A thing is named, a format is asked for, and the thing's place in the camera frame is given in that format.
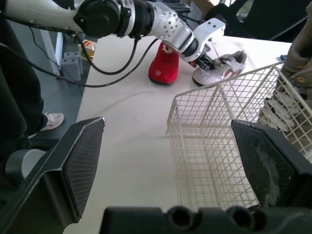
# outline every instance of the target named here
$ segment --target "floor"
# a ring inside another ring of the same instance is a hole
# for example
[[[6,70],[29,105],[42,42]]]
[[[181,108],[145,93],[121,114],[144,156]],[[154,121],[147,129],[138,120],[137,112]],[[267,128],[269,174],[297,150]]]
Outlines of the floor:
[[[41,68],[52,72],[50,61],[44,53],[35,46],[30,29],[27,26],[17,23],[12,23],[12,27],[20,40],[28,59]],[[37,44],[40,47],[44,47],[40,31],[38,29],[33,30]],[[78,45],[75,43],[64,43],[63,51],[73,52],[77,46]],[[90,70],[90,65],[87,61],[83,61],[83,69],[84,73],[81,76],[81,82],[86,82]],[[59,128],[40,132],[35,138],[60,139],[66,130],[76,122],[82,99],[81,93],[83,93],[83,87],[80,91],[79,87],[76,85],[57,80],[54,77],[36,70],[35,72],[41,83],[41,96],[44,99],[43,112],[63,113],[65,117],[64,123]]]

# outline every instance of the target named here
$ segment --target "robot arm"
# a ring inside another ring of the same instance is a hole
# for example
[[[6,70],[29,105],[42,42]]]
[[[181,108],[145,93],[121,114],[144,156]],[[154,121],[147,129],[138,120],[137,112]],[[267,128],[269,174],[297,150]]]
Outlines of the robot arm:
[[[94,37],[155,36],[191,65],[214,67],[207,56],[207,41],[223,35],[225,24],[217,19],[193,32],[177,13],[160,2],[143,0],[4,0],[2,12],[13,21],[62,31],[84,32]]]

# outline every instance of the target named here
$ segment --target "table surface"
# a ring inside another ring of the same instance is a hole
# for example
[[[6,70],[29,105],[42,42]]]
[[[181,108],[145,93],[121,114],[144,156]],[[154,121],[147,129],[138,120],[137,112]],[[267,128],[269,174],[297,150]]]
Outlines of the table surface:
[[[143,38],[131,68],[141,58],[154,37]],[[116,71],[128,60],[133,40],[109,36],[98,41],[94,63],[105,71]],[[165,136],[166,123],[175,95],[197,88],[192,81],[194,68],[180,60],[179,74],[170,87],[153,84],[148,69],[153,61],[157,42],[139,68],[122,82],[106,88],[84,91],[78,121],[105,117],[102,147],[97,175],[79,224],[70,225],[65,234],[98,234],[103,212],[108,206],[161,207],[164,211],[177,204],[174,165],[170,141]],[[287,54],[289,43],[221,37],[214,40],[219,55],[243,50],[248,55],[244,72],[272,63]],[[217,57],[215,50],[210,56]],[[88,84],[113,81],[90,70]]]

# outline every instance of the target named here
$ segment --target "cardboard box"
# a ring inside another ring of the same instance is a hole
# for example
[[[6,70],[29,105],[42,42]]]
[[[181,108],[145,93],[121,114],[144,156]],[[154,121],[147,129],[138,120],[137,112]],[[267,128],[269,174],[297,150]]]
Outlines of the cardboard box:
[[[203,13],[203,19],[207,13],[214,7],[214,5],[209,0],[187,0],[187,4],[190,6],[191,3],[194,3]]]

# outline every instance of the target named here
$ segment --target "mesh pad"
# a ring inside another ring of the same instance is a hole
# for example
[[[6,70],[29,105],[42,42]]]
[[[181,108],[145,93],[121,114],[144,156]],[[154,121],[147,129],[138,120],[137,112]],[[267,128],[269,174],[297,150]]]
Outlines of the mesh pad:
[[[296,171],[263,131],[242,123],[234,122],[232,129],[246,177],[262,206],[282,206]]]
[[[68,189],[80,218],[97,172],[103,125],[103,121],[97,121],[84,129],[64,168]]]

